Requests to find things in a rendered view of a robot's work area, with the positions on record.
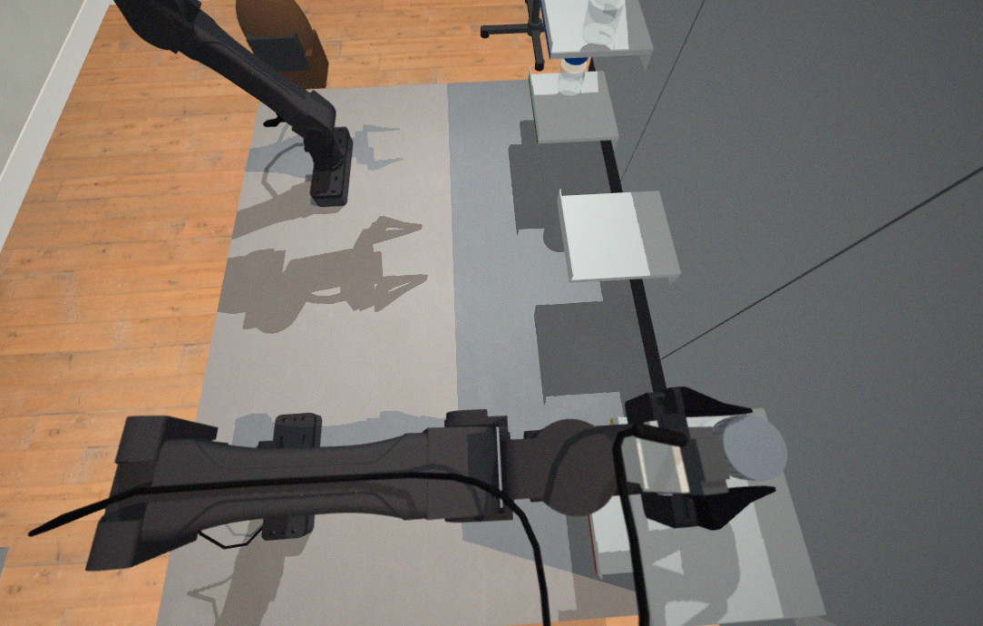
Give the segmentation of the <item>white bottle with grey cap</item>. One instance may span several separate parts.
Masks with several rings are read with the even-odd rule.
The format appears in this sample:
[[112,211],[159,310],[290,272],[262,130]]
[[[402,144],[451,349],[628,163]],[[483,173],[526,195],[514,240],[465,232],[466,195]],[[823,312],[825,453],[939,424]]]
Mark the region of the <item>white bottle with grey cap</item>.
[[696,421],[688,427],[694,425],[711,425],[715,438],[721,438],[728,480],[772,480],[786,467],[786,444],[770,421],[742,415]]

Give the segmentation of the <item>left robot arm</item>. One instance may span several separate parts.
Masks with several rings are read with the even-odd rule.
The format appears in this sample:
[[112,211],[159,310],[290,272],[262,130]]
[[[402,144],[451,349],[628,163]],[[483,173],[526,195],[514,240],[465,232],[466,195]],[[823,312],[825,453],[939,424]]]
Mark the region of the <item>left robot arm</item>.
[[200,0],[113,1],[144,43],[200,61],[293,125],[315,164],[311,198],[343,196],[349,130],[335,127],[336,109],[323,95],[298,87],[237,43],[200,9]]

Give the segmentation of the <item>white bottle with green cap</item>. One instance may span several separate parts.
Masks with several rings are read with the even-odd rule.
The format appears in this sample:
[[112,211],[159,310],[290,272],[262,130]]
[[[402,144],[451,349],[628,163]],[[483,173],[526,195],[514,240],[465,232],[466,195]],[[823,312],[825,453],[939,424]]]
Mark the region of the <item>white bottle with green cap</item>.
[[614,40],[625,0],[589,0],[583,25],[583,39],[593,46]]

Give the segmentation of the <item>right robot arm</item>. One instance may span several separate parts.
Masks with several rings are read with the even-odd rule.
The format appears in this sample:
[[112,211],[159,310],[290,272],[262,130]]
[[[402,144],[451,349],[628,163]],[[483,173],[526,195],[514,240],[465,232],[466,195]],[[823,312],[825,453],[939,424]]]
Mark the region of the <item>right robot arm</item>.
[[[514,521],[507,504],[502,502],[501,508],[500,497],[480,487],[456,480],[387,477],[458,474],[500,489],[496,427],[507,501],[530,499],[561,514],[585,516],[600,511],[618,488],[613,445],[583,420],[554,421],[524,432],[524,439],[511,439],[507,416],[488,417],[487,409],[447,411],[445,427],[428,427],[423,434],[318,447],[316,425],[313,413],[279,415],[272,442],[246,447],[214,442],[215,425],[169,416],[127,417],[109,498],[136,488],[151,491],[106,504],[86,571],[141,565],[195,542],[205,529],[257,519],[262,519],[265,541],[303,537],[309,514]],[[726,480],[731,476],[712,426],[672,432],[683,438],[679,447],[689,493],[656,494],[729,493]]]

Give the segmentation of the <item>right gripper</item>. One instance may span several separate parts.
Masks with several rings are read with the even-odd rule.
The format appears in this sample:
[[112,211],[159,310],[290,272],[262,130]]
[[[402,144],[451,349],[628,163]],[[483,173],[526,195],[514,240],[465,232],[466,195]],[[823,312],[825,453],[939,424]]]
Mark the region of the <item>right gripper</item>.
[[[632,425],[629,424],[655,425],[672,430],[688,427],[687,417],[724,417],[753,413],[751,408],[725,404],[688,386],[669,386],[662,391],[652,391],[631,398],[625,401],[625,410],[628,415],[627,424],[596,425],[600,432],[608,436],[611,445],[614,445],[618,432],[631,428]],[[679,445],[648,442],[629,435],[624,438],[620,453],[628,496],[642,494],[646,518],[674,529],[700,526],[708,531],[719,531],[748,504],[776,490],[773,486],[742,486],[728,488],[729,493],[723,493],[727,496],[707,495],[721,497],[696,494],[659,496],[660,494],[652,492],[689,493]]]

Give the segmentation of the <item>clear glass bottle with blue cap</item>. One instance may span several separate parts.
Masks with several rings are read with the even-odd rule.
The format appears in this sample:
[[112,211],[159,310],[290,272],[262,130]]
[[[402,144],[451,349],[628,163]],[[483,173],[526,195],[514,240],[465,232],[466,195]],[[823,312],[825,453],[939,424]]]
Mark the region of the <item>clear glass bottle with blue cap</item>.
[[589,58],[567,58],[561,60],[559,83],[557,83],[557,89],[559,89],[561,95],[572,97],[572,95],[579,94],[581,87],[583,87],[587,59]]

